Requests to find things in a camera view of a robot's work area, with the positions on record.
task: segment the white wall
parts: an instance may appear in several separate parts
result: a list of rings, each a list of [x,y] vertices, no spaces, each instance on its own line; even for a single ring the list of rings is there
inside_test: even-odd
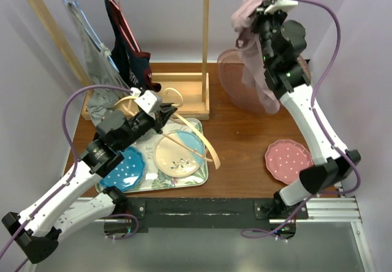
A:
[[[356,192],[363,227],[378,271],[390,271],[392,222],[392,112],[390,0],[345,0],[338,17],[342,45],[318,98],[340,138],[362,155]],[[313,77],[329,61],[336,38],[330,27],[312,59]],[[349,189],[355,184],[345,184]]]
[[[210,61],[216,61],[224,50],[233,48],[235,33],[230,25],[230,15],[241,1],[210,0]],[[334,10],[339,10],[343,2],[319,1]],[[101,40],[112,47],[114,35],[104,0],[79,2]],[[152,61],[201,61],[203,0],[121,0],[121,6],[141,48],[151,52]],[[328,29],[328,16],[314,7],[297,7],[290,17],[307,28],[308,49],[305,56],[312,56]]]
[[[59,0],[46,0],[71,42],[74,27]],[[69,147],[61,110],[80,85],[25,0],[0,0],[0,217],[42,196],[64,170]],[[70,107],[74,133],[81,100]],[[0,248],[10,238],[0,224]],[[16,244],[0,261],[13,271],[24,259]]]

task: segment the hanging shirt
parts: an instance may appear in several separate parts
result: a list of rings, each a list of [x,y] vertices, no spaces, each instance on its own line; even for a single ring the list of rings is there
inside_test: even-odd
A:
[[[116,38],[111,57],[119,69],[121,78],[129,86],[160,91],[161,85],[153,83],[151,79],[151,68],[149,66],[151,55],[140,50],[114,0],[105,0],[105,6]]]
[[[98,47],[86,32],[86,26],[84,25],[84,20],[80,14],[80,10],[71,2],[67,4],[67,9],[76,25],[83,44],[87,74],[91,82],[95,85],[106,84],[129,88],[122,80],[119,73],[117,73],[115,68],[110,64],[108,60],[110,50],[103,44]],[[119,98],[124,96],[124,93],[121,91],[102,88],[95,89],[86,104],[87,111],[91,115],[92,123],[95,126],[98,125],[106,111],[113,108]]]

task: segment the wooden clothes rack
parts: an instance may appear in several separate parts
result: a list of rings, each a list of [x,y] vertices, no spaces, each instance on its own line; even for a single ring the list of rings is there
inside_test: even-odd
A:
[[[91,84],[85,70],[80,64],[74,51],[68,44],[61,28],[52,17],[43,0],[27,0],[35,11],[52,40],[59,48],[63,57],[71,67],[72,71],[87,86]],[[161,96],[164,102],[176,102],[173,94],[165,95],[163,91],[172,87],[177,89],[184,97],[184,105],[178,110],[179,114],[186,118],[197,118],[200,120],[209,119],[209,79],[207,73],[207,53],[208,53],[208,12],[209,0],[203,0],[203,56],[201,72],[198,73],[153,73],[153,81],[162,85]],[[86,95],[85,104],[82,109],[82,116],[90,118],[86,111],[86,101],[90,94]]]

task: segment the plate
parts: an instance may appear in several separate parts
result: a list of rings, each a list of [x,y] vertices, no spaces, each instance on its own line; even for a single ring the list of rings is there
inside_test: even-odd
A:
[[[170,133],[169,136],[187,147],[195,149],[199,154],[204,154],[204,145],[196,135],[179,130]],[[160,171],[175,178],[192,175],[204,161],[201,157],[166,137],[159,140],[155,148],[154,160]]]
[[[277,140],[265,154],[268,171],[285,184],[294,182],[300,171],[313,166],[312,156],[306,148],[293,140]]]
[[[124,160],[100,181],[103,187],[116,186],[122,192],[136,186],[145,172],[146,163],[141,152],[133,146],[121,153]]]

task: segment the wooden table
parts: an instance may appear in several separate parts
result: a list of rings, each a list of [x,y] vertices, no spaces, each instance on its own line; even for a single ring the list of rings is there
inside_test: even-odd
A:
[[[182,72],[200,70],[200,64],[152,64],[153,71]],[[276,115],[255,115],[234,106],[217,77],[217,65],[209,64],[210,106],[209,121],[202,121],[205,136],[215,147],[220,169],[209,164],[209,178],[204,185],[153,192],[138,192],[139,197],[272,197],[285,185],[276,181],[265,166],[264,154],[268,145],[277,139],[292,139],[306,146],[303,136],[286,109]],[[92,140],[95,128],[90,121],[79,119],[74,143],[81,153]],[[67,169],[72,163],[70,157]],[[95,188],[84,196],[97,195]]]

